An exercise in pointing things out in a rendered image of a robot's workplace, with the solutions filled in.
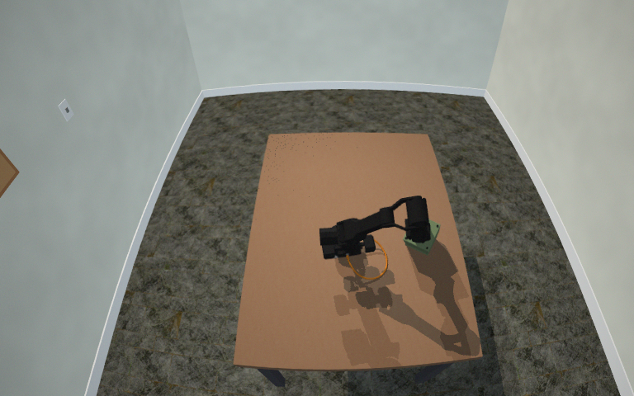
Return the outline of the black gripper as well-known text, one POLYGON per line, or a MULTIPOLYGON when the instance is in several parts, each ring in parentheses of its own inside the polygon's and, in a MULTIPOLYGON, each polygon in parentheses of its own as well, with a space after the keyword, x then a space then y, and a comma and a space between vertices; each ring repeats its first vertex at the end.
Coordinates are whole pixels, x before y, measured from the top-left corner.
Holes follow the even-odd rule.
POLYGON ((359 249, 362 249, 363 246, 365 247, 366 253, 374 252, 376 250, 375 241, 371 234, 367 235, 366 239, 364 239, 362 243, 360 243, 359 241, 359 244, 354 246, 343 247, 336 244, 334 247, 333 245, 324 245, 322 246, 322 249, 323 249, 324 259, 331 259, 335 257, 334 251, 337 251, 338 257, 346 257, 345 253, 349 253, 349 256, 360 255, 362 252, 359 249))

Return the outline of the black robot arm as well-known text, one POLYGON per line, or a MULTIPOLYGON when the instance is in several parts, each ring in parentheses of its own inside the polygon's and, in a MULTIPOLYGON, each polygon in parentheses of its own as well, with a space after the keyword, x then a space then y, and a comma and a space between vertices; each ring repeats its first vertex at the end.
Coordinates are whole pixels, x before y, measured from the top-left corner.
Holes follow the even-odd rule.
POLYGON ((343 247, 354 246, 364 240, 368 233, 390 227, 399 227, 406 231, 406 238, 412 242, 429 241, 431 237, 426 199, 422 199, 422 196, 401 198, 392 206, 380 208, 380 211, 364 219, 345 219, 337 222, 334 228, 319 229, 320 246, 336 244, 343 247), (395 224, 394 218, 394 210, 403 203, 406 203, 408 217, 405 219, 406 228, 395 224))

